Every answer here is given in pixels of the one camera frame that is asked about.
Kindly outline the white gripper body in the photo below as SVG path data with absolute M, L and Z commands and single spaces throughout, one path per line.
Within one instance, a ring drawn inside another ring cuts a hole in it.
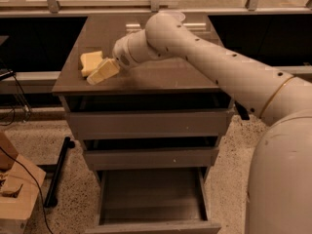
M 128 34 L 117 40 L 112 56 L 124 69 L 134 68 L 144 62 L 160 60 L 163 57 L 148 45 L 144 30 Z

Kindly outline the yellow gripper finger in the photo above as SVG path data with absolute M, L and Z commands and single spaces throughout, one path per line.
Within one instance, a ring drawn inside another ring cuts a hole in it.
M 106 58 L 98 67 L 87 77 L 87 82 L 96 85 L 116 74 L 120 71 L 118 63 L 113 58 Z

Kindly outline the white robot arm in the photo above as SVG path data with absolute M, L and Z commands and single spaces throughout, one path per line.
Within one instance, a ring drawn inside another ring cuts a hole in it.
M 130 69 L 179 57 L 268 125 L 250 165 L 246 234 L 312 234 L 312 84 L 194 35 L 170 13 L 118 39 L 112 56 Z

